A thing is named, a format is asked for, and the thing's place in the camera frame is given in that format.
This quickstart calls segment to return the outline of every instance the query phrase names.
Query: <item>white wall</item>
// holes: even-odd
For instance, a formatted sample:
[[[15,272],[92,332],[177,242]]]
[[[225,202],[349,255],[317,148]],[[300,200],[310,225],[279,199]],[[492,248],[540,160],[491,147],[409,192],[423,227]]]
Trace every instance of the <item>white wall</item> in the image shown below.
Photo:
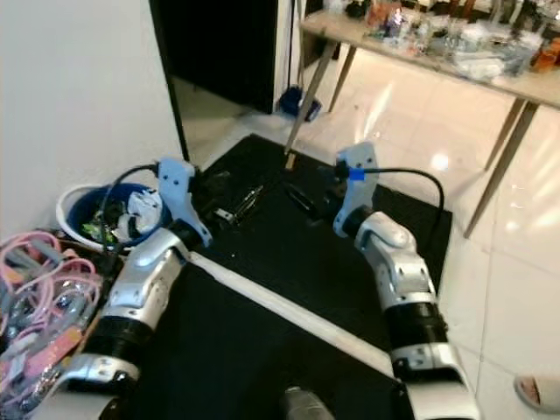
[[[0,235],[67,187],[180,156],[148,0],[5,0]]]

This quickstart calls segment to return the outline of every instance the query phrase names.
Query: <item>metal bracket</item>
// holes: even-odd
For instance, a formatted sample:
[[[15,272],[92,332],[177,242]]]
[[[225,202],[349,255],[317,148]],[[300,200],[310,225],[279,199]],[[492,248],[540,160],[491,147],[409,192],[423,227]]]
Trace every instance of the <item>metal bracket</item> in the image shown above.
[[[200,221],[194,210],[192,194],[189,192],[191,179],[196,170],[192,164],[173,157],[164,157],[159,161],[159,194],[171,211],[174,220],[188,223],[202,238],[205,247],[212,244],[210,231]]]
[[[337,156],[337,162],[346,162],[351,168],[367,169],[377,167],[374,146],[370,142],[358,143],[340,151]],[[378,179],[378,174],[368,174],[363,181],[351,179],[347,181],[344,203],[332,224],[336,235],[342,238],[347,237],[343,226],[351,212],[362,206],[371,207]]]

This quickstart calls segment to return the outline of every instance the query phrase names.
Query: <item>tangled wires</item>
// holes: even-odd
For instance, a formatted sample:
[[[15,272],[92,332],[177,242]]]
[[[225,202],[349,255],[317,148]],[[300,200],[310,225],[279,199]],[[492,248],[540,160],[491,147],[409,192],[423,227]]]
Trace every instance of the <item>tangled wires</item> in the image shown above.
[[[24,418],[60,377],[100,299],[95,266],[52,234],[0,248],[0,418]]]

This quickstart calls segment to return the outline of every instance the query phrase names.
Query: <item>table leg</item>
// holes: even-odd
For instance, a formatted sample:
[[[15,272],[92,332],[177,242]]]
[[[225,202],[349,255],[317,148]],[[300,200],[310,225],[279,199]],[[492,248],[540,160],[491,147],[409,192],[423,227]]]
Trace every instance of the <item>table leg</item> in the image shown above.
[[[473,12],[474,2],[476,0],[466,0],[463,6],[463,19],[469,20],[471,13]]]
[[[336,83],[336,88],[334,89],[334,94],[331,99],[331,106],[329,107],[329,112],[333,112],[334,104],[336,100],[339,99],[340,91],[344,86],[344,82],[347,79],[348,72],[350,72],[350,67],[352,66],[352,61],[354,61],[354,55],[356,55],[356,47],[351,45],[348,49],[348,55],[344,61],[344,66],[342,66],[342,71],[340,72],[339,81]]]
[[[459,7],[459,0],[451,0],[449,2],[449,17],[455,18],[455,13],[457,12],[457,8]]]
[[[492,166],[492,162],[500,152],[501,146],[504,144],[506,139],[508,138],[508,134],[511,132],[511,129],[514,127],[515,122],[517,121],[517,117],[522,112],[523,106],[525,105],[525,100],[521,98],[515,98],[509,113],[507,114],[506,121],[504,121],[504,125],[501,126],[500,134],[498,135],[498,139],[496,140],[495,145],[493,146],[492,151],[490,152],[490,157],[486,162],[486,166],[484,167],[485,171],[490,169]]]
[[[307,93],[305,94],[304,102],[302,103],[299,109],[299,113],[297,114],[296,122],[294,122],[294,126],[291,128],[290,136],[288,137],[288,143],[286,144],[286,148],[284,149],[284,154],[288,154],[290,152],[291,146],[296,140],[299,128],[301,127],[301,124],[303,124],[305,116],[307,116],[307,113],[309,112],[309,108],[312,106],[313,98],[317,93],[317,89],[319,88],[321,80],[323,80],[326,67],[328,66],[329,61],[334,54],[336,44],[337,43],[335,41],[329,40],[325,45],[325,50],[323,51],[323,55],[321,55],[317,70],[315,70],[313,79],[311,80],[309,88],[307,89]]]
[[[517,124],[515,125],[514,130],[509,137],[509,140],[507,141],[504,151],[501,153],[498,164],[496,164],[496,167],[492,172],[492,176],[488,181],[486,190],[484,190],[479,204],[477,205],[476,210],[472,215],[469,226],[465,231],[465,238],[468,239],[471,237],[471,234],[473,233],[474,228],[479,222],[480,217],[482,217],[482,214],[486,210],[488,203],[494,196],[494,193],[498,189],[498,186],[500,186],[500,182],[504,178],[504,175],[506,174],[511,161],[514,160],[515,153],[517,152],[517,149],[519,149],[519,146],[521,145],[523,138],[525,137],[525,133],[527,133],[527,130],[529,129],[529,126],[531,125],[533,117],[535,116],[538,108],[539,104],[531,101],[528,101],[523,107],[521,115],[519,116],[519,120],[517,121]]]

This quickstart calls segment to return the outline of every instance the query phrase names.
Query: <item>black cable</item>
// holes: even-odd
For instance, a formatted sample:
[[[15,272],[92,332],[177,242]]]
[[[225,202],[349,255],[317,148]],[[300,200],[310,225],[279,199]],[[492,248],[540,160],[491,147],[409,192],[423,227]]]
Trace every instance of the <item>black cable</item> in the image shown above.
[[[288,86],[286,89],[290,88],[290,81],[291,81],[291,49],[293,48],[294,44],[294,15],[296,14],[296,0],[291,0],[291,16],[290,16],[290,50],[288,58]]]
[[[434,177],[432,174],[426,171],[420,171],[418,169],[410,169],[410,168],[366,168],[366,169],[358,169],[358,171],[364,171],[364,173],[391,173],[391,172],[400,172],[400,173],[414,173],[416,175],[420,175],[421,177],[425,177],[433,182],[437,187],[437,192],[439,194],[439,203],[437,206],[437,217],[434,221],[434,224],[431,227],[430,235],[428,236],[428,240],[426,241],[426,247],[428,247],[431,243],[433,235],[438,229],[439,222],[441,221],[441,216],[444,213],[444,206],[445,206],[445,193],[444,188],[439,182],[439,179]]]
[[[109,201],[109,196],[111,195],[115,187],[121,184],[125,178],[129,177],[133,173],[140,172],[140,171],[152,171],[157,176],[158,164],[140,164],[139,166],[134,166],[128,169],[126,172],[119,175],[117,179],[115,179],[113,184],[111,184],[111,186],[107,189],[105,195],[103,196],[103,201],[101,202],[101,205],[99,207],[99,212],[100,212],[100,219],[101,219],[101,225],[100,225],[101,245],[103,248],[103,254],[105,256],[109,256],[109,245],[107,244],[107,221],[105,220],[105,209],[107,207],[107,202]]]

